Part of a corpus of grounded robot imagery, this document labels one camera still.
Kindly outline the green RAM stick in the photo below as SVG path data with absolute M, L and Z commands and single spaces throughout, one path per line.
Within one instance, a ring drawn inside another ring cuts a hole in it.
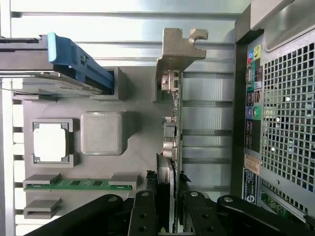
M 50 184 L 27 184 L 25 190 L 130 191 L 131 185 L 110 185 L 108 179 L 66 179 Z

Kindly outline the grey parts rack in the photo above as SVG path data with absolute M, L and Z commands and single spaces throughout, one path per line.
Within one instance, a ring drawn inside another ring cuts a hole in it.
M 14 106 L 14 121 L 24 123 L 24 138 L 15 147 L 14 163 L 18 183 L 35 174 L 60 174 L 64 178 L 104 178 L 131 175 L 142 190 L 148 170 L 157 168 L 156 154 L 162 151 L 163 117 L 172 114 L 171 95 L 154 101 L 151 66 L 121 67 L 126 99 L 98 101 L 88 97 L 61 97 L 53 100 L 26 98 Z M 182 168 L 192 190 L 216 201 L 231 186 L 233 68 L 188 69 L 183 73 Z M 121 155 L 89 155 L 81 150 L 82 134 L 93 136 L 105 122 L 81 121 L 87 112 L 126 112 L 124 132 L 132 131 Z M 78 164 L 72 168 L 51 168 L 32 163 L 32 121 L 35 119 L 73 120 L 71 147 Z

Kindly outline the black and silver PC case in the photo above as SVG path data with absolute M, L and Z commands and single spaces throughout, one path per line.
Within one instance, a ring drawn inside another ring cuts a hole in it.
M 315 0 L 251 0 L 235 33 L 230 192 L 315 227 Z

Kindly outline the silver CPU chip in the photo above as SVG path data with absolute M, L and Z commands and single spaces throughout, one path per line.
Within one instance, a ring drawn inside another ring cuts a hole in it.
M 67 163 L 68 131 L 62 123 L 35 123 L 34 163 Z

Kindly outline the hard disk with blue label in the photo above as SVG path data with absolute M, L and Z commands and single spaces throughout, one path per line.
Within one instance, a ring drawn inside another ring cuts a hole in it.
M 0 87 L 17 94 L 49 96 L 103 95 L 48 61 L 47 35 L 38 38 L 0 36 Z

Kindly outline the blue disk caddy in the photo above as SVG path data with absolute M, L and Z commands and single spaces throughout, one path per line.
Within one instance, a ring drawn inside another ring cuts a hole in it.
M 101 90 L 102 94 L 114 94 L 113 73 L 100 66 L 71 39 L 50 32 L 47 49 L 48 61 L 69 71 L 73 79 Z

